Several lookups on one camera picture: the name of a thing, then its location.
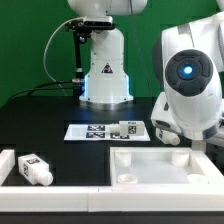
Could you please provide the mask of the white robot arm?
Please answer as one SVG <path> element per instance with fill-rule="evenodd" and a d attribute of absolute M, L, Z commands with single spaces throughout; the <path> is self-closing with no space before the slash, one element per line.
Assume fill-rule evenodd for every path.
<path fill-rule="evenodd" d="M 72 23 L 90 40 L 82 104 L 116 107 L 152 95 L 152 125 L 224 146 L 224 0 L 219 11 L 160 31 L 148 0 L 67 0 Z"/>

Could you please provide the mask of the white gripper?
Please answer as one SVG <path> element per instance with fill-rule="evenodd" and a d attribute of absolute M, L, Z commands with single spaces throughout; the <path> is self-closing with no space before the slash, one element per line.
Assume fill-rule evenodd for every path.
<path fill-rule="evenodd" d="M 162 92 L 151 114 L 152 124 L 192 142 L 204 141 L 224 147 L 224 109 L 220 97 L 183 97 L 171 108 Z"/>

